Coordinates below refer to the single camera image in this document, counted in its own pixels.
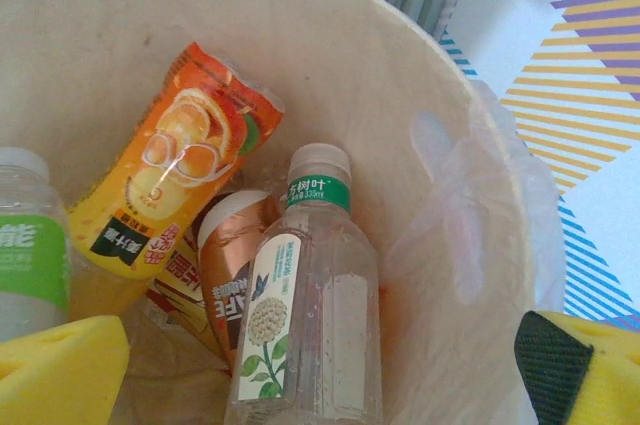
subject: yellow sponge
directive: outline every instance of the yellow sponge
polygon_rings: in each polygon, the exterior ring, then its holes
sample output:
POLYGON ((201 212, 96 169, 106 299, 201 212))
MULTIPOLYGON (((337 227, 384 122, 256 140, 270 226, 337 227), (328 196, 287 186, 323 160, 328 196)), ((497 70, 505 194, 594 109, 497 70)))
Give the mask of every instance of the yellow sponge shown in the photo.
POLYGON ((105 425, 128 361, 118 317, 0 343, 0 423, 105 425))
POLYGON ((528 312, 515 353, 541 425, 640 424, 640 334, 528 312))

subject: yellow stripe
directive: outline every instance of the yellow stripe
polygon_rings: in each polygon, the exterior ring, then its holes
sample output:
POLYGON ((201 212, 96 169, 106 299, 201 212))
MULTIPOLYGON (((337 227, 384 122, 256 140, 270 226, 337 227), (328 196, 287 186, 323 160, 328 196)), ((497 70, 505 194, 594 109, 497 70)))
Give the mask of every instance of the yellow stripe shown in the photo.
POLYGON ((640 52, 542 52, 534 60, 638 60, 640 52))
POLYGON ((535 143, 537 145, 544 145, 545 147, 555 148, 557 150, 563 150, 569 153, 575 153, 576 155, 582 155, 584 157, 593 158, 595 160, 601 160, 603 162, 612 162, 615 157, 611 155, 605 155, 604 153, 592 152, 591 150, 585 150, 583 148, 572 147, 570 145, 564 145, 558 142, 552 142, 551 140, 544 140, 542 138, 531 137, 529 135, 520 134, 525 142, 535 143))
POLYGON ((605 67, 554 67, 550 65, 527 65, 523 72, 531 73, 571 73, 577 75, 617 75, 640 77, 640 68, 605 68, 605 67))
POLYGON ((577 80, 552 80, 546 78, 516 78, 514 83, 544 87, 581 88, 585 90, 610 90, 612 92, 640 93, 640 85, 606 82, 581 82, 577 80))
POLYGON ((563 175, 568 175, 569 177, 577 178, 578 180, 586 180, 589 178, 589 175, 585 175, 584 173, 574 172, 573 170, 569 170, 568 168, 557 167, 555 165, 548 164, 549 168, 557 173, 562 173, 563 175))
POLYGON ((530 108, 533 110, 543 110, 545 112, 563 113, 566 115, 575 115, 578 117, 595 118, 596 120, 607 120, 610 122, 630 123, 632 125, 640 125, 640 117, 630 117, 628 115, 620 115, 618 113, 593 112, 591 110, 582 110, 580 108, 556 107, 555 105, 545 105, 536 102, 523 102, 520 100, 511 100, 503 98, 500 102, 504 105, 513 107, 530 108))
POLYGON ((542 41, 542 46, 550 47, 554 45, 589 45, 603 43, 638 43, 640 33, 630 33, 628 35, 602 35, 597 37, 572 37, 572 38, 547 38, 542 41))
POLYGON ((551 158, 552 160, 557 160, 558 162, 568 163, 569 165, 574 165, 580 168, 586 168, 587 170, 591 170, 593 172, 597 172, 600 170, 598 165, 594 165, 592 163, 583 162, 582 160, 576 160, 575 158, 565 157, 564 155, 558 155, 556 153, 545 152, 544 150, 538 150, 537 148, 529 147, 529 150, 534 155, 539 155, 545 158, 551 158))
POLYGON ((597 138, 583 137, 582 135, 559 132, 558 130, 552 130, 550 128, 535 127, 533 125, 527 125, 525 123, 518 123, 517 126, 518 130, 536 132, 540 133, 541 135, 551 135, 552 137, 564 138, 565 140, 573 140, 574 142, 587 143, 596 147, 610 148, 612 150, 618 150, 620 152, 626 152, 631 148, 629 145, 623 145, 622 143, 614 143, 608 140, 598 140, 597 138))
POLYGON ((558 178, 558 177, 555 177, 555 181, 556 181, 557 184, 563 185, 563 186, 568 187, 568 188, 573 188, 573 187, 576 186, 575 183, 571 183, 571 182, 569 182, 567 180, 563 180, 562 178, 558 178))
POLYGON ((604 98, 604 97, 588 97, 586 95, 574 95, 571 93, 555 93, 555 92, 541 92, 538 90, 520 90, 510 88, 507 90, 509 95, 518 95, 522 97, 536 97, 547 98, 551 100, 563 100, 565 102, 575 103, 591 103, 593 105, 605 105, 610 107, 621 107, 638 109, 640 108, 640 102, 635 100, 620 100, 618 98, 604 98))
POLYGON ((610 0, 608 2, 590 3, 588 5, 577 5, 567 9, 567 13, 603 12, 605 10, 618 10, 620 8, 633 8, 640 6, 640 0, 610 0))
POLYGON ((573 120, 563 120, 561 118, 544 117, 540 115, 532 115, 530 113, 513 112, 516 118, 532 120, 534 122, 545 122, 552 125, 559 125, 577 130, 586 130, 588 132, 602 133, 604 135, 613 135, 614 137, 630 138, 632 140, 640 140, 640 133, 630 132, 629 130, 620 130, 619 128, 603 127, 600 125, 592 125, 590 123, 574 122, 573 120))
POLYGON ((582 22, 564 22, 554 25, 552 30, 554 32, 559 32, 562 30, 624 27, 628 25, 640 25, 640 17, 603 18, 600 20, 585 20, 582 22))

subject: beverage bottle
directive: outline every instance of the beverage bottle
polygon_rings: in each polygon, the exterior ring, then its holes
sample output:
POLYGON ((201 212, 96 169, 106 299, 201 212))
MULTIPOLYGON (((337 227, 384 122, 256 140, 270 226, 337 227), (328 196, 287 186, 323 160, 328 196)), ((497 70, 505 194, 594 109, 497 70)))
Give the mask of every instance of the beverage bottle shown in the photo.
POLYGON ((377 255, 347 155, 310 144, 250 271, 225 425, 382 424, 377 255))
POLYGON ((47 164, 0 148, 0 342, 67 321, 67 215, 47 164))

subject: flower illustration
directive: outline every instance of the flower illustration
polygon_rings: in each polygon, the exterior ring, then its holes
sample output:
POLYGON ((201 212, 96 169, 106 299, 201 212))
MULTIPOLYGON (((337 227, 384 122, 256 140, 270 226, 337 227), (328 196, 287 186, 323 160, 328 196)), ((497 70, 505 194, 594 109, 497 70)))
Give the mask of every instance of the flower illustration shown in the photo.
POLYGON ((286 318, 287 306, 281 300, 265 298, 249 317, 249 340, 259 347, 273 341, 282 331, 286 318))

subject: green leaf illustration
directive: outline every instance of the green leaf illustration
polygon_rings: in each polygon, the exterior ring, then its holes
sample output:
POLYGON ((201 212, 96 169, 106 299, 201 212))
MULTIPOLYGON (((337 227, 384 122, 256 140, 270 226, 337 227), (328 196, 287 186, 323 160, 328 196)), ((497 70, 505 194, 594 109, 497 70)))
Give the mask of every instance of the green leaf illustration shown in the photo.
POLYGON ((289 335, 285 335, 282 337, 273 347, 273 355, 271 358, 273 360, 279 360, 284 357, 284 354, 287 353, 287 347, 289 346, 289 335))
POLYGON ((258 355, 251 355, 247 357, 247 359, 242 364, 242 370, 240 370, 240 376, 250 377, 251 375, 253 375, 253 372, 257 370, 258 365, 260 365, 260 362, 263 362, 263 361, 264 360, 262 360, 262 357, 258 355))
POLYGON ((287 368, 287 361, 286 360, 284 362, 282 362, 280 364, 280 366, 276 369, 276 373, 275 374, 277 375, 278 373, 280 373, 281 370, 284 370, 285 368, 287 368))
POLYGON ((268 373, 260 372, 255 377, 251 379, 252 382, 264 382, 267 378, 269 378, 268 373))
POLYGON ((267 382, 260 389, 259 398, 276 398, 279 394, 280 387, 273 382, 267 382))

